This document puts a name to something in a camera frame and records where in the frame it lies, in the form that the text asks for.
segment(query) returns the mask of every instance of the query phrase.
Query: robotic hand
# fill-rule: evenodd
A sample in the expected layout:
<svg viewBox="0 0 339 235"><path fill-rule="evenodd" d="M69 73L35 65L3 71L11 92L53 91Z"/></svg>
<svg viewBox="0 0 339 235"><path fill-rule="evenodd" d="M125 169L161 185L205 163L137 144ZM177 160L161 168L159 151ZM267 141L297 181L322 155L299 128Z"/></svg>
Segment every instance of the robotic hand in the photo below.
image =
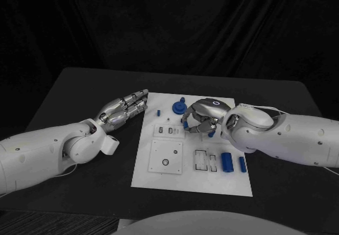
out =
<svg viewBox="0 0 339 235"><path fill-rule="evenodd" d="M183 114L185 131L211 133L221 124L221 137L239 151L260 150L271 157L303 165L339 167L339 122L287 113L270 117L255 107L277 110L247 104L231 109L219 100L200 99ZM190 114L200 122L199 126L189 127Z"/></svg>
<svg viewBox="0 0 339 235"><path fill-rule="evenodd" d="M95 119L22 133L0 141L0 194L27 188L88 162L112 155L118 140L107 133L146 109L148 90L111 101Z"/></svg>

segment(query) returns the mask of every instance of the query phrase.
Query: black table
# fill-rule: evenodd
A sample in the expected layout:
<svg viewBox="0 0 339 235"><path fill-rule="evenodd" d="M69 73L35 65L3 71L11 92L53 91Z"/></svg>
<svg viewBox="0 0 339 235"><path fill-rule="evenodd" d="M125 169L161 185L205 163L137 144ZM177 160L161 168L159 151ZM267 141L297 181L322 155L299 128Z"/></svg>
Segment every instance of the black table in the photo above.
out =
<svg viewBox="0 0 339 235"><path fill-rule="evenodd" d="M202 77L68 68L29 124L27 131L94 118L102 105L130 93L150 92L231 97L238 103L274 106L320 116L304 85L296 81ZM238 212L291 228L339 233L339 177L264 153L247 154L252 197L133 188L143 114L111 135L112 156L102 153L76 171L0 199L0 209L66 212L143 219L185 211Z"/></svg>

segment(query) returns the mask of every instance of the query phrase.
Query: white board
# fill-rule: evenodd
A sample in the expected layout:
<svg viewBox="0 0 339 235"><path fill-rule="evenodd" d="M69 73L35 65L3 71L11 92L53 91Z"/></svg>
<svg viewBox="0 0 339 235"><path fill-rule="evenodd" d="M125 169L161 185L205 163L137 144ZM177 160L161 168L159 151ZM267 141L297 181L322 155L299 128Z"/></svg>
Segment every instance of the white board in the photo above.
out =
<svg viewBox="0 0 339 235"><path fill-rule="evenodd" d="M248 170L247 173L241 172L238 162L238 158L244 157L244 153L232 147L226 140L221 139L219 125L212 138L203 136L203 134L190 134L187 132L185 133L185 138L170 137L169 135L163 137L154 136L157 124L182 126L182 115L174 114L172 111L172 105L182 97L186 99L187 107L203 98L215 98L224 101L231 108L235 106L235 101L231 98L148 93L148 108L144 112L131 187L252 196ZM187 121L189 126L199 124L192 116ZM182 143L180 174L148 171L153 141ZM212 164L216 165L216 172L195 170L195 150L205 150L208 156L215 155ZM224 152L232 154L235 170L231 173L222 171L221 153Z"/></svg>

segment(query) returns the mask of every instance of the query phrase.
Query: blue object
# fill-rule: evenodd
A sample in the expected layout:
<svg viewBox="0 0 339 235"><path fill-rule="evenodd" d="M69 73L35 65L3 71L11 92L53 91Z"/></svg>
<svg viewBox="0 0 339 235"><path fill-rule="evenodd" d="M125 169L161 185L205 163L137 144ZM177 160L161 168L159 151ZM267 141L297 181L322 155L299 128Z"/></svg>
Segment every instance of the blue object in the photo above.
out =
<svg viewBox="0 0 339 235"><path fill-rule="evenodd" d="M173 109L173 112L174 112L176 114L183 114L183 113L185 113L185 111L186 111L186 109L187 109L187 106L186 106L186 104L185 104L185 97L180 98L180 101L179 101L179 102L174 102L174 103L173 103L172 109Z"/></svg>
<svg viewBox="0 0 339 235"><path fill-rule="evenodd" d="M222 153L221 154L221 161L222 161L222 170L224 170L224 172L234 172L234 162L232 162L231 153Z"/></svg>
<svg viewBox="0 0 339 235"><path fill-rule="evenodd" d="M183 129L186 129L189 127L189 123L185 121L183 122Z"/></svg>
<svg viewBox="0 0 339 235"><path fill-rule="evenodd" d="M208 134L208 137L212 138L215 134L215 131Z"/></svg>
<svg viewBox="0 0 339 235"><path fill-rule="evenodd" d="M247 172L247 169L245 169L245 158L239 157L238 161L239 161L241 172L245 173Z"/></svg>

